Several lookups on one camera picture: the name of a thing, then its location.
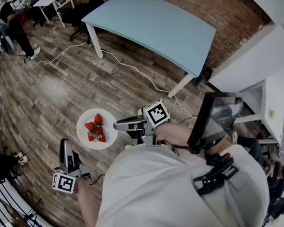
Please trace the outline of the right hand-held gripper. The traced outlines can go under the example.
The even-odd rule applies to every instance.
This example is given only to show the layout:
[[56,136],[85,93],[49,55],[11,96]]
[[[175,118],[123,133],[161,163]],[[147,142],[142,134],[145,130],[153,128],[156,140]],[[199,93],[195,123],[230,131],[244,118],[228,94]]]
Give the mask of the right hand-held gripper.
[[145,144],[147,147],[165,144],[156,136],[156,129],[165,122],[170,122],[170,113],[162,99],[139,109],[137,116],[121,119],[113,124],[118,131],[127,131],[129,136],[137,140],[137,145]]

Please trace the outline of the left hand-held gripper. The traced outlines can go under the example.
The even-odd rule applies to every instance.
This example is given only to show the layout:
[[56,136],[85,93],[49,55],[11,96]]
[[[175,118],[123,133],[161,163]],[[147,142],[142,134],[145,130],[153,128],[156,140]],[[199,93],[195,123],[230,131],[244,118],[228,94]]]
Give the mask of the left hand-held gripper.
[[53,175],[52,189],[67,194],[73,194],[76,180],[83,178],[91,179],[91,171],[81,162],[79,155],[72,150],[72,145],[69,140],[60,140],[59,155],[60,165],[54,169],[55,173]]

